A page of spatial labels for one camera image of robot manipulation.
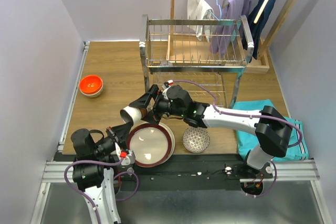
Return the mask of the patterned small bowl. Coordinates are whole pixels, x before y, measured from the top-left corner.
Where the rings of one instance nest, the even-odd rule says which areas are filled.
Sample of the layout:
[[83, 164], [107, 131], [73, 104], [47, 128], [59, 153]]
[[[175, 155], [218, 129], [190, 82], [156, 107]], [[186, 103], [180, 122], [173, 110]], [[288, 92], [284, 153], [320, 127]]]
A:
[[201, 127], [189, 127], [183, 134], [183, 145], [192, 153], [205, 151], [210, 144], [210, 140], [207, 129]]

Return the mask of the steel cup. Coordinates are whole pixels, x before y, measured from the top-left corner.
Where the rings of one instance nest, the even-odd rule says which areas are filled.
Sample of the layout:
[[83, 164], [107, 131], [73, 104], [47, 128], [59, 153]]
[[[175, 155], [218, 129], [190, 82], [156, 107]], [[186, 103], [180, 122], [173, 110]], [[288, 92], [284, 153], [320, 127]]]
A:
[[130, 123], [132, 126], [138, 124], [147, 114], [146, 109], [138, 109], [126, 106], [120, 110], [120, 116], [124, 123]]

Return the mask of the orange bowl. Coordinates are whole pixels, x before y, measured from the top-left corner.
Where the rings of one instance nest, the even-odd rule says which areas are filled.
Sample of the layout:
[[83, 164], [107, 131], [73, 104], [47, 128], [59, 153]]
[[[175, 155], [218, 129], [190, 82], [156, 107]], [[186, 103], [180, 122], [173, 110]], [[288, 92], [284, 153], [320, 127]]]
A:
[[103, 80], [97, 75], [88, 75], [80, 80], [80, 92], [89, 98], [98, 97], [103, 91]]

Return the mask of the clear plastic cup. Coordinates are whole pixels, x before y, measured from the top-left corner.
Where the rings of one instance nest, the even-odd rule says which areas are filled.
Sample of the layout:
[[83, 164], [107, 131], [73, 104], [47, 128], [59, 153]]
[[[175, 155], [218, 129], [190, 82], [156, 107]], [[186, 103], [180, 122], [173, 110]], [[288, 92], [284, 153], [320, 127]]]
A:
[[[173, 64], [170, 61], [164, 60], [160, 63], [161, 67], [171, 67]], [[157, 83], [164, 83], [167, 80], [171, 80], [173, 72], [161, 71], [156, 73]]]

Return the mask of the metal two-tier dish rack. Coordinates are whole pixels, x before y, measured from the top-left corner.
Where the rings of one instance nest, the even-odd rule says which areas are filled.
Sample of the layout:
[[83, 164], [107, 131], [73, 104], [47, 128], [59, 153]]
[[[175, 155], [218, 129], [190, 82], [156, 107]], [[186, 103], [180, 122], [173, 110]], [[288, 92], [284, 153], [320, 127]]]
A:
[[[197, 24], [214, 27], [234, 25], [233, 37], [224, 56], [211, 53], [209, 50], [211, 41], [207, 42], [205, 37], [202, 40], [196, 38], [195, 31], [190, 29], [190, 25]], [[171, 30], [174, 35], [186, 38], [174, 39], [172, 56], [168, 57], [168, 35]], [[150, 75], [161, 71], [196, 76], [202, 73], [235, 73], [237, 76], [232, 98], [230, 101], [225, 101], [225, 105], [232, 108], [237, 101], [242, 75], [252, 58], [254, 41], [245, 15], [241, 15], [238, 20], [150, 19], [148, 15], [143, 15], [139, 50], [145, 90], [150, 87]], [[161, 67], [160, 63], [164, 60], [170, 61], [173, 66]]]

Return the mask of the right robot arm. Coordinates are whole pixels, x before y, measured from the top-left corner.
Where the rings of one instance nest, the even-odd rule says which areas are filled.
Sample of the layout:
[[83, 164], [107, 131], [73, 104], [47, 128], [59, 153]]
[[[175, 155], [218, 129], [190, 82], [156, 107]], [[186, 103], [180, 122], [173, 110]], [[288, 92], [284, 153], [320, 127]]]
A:
[[295, 127], [272, 106], [264, 106], [262, 110], [234, 110], [194, 101], [172, 80], [164, 84], [164, 90], [152, 85], [120, 111], [123, 121], [132, 124], [139, 121], [159, 124], [164, 115], [180, 116], [192, 127], [223, 127], [256, 136], [257, 145], [248, 152], [241, 165], [242, 173], [249, 178], [259, 174], [272, 158], [286, 156]]

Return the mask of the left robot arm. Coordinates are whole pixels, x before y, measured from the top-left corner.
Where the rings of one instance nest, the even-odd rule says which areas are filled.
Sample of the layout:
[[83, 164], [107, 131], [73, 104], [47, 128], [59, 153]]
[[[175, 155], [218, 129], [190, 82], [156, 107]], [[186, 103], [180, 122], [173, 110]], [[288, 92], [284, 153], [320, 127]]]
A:
[[70, 183], [67, 173], [72, 168], [72, 180], [77, 184], [72, 189], [87, 200], [93, 223], [121, 223], [113, 182], [121, 175], [133, 174], [116, 174], [119, 168], [135, 163], [135, 153], [126, 144], [132, 126], [128, 122], [108, 127], [106, 135], [100, 130], [78, 129], [70, 137], [76, 157], [64, 178]]

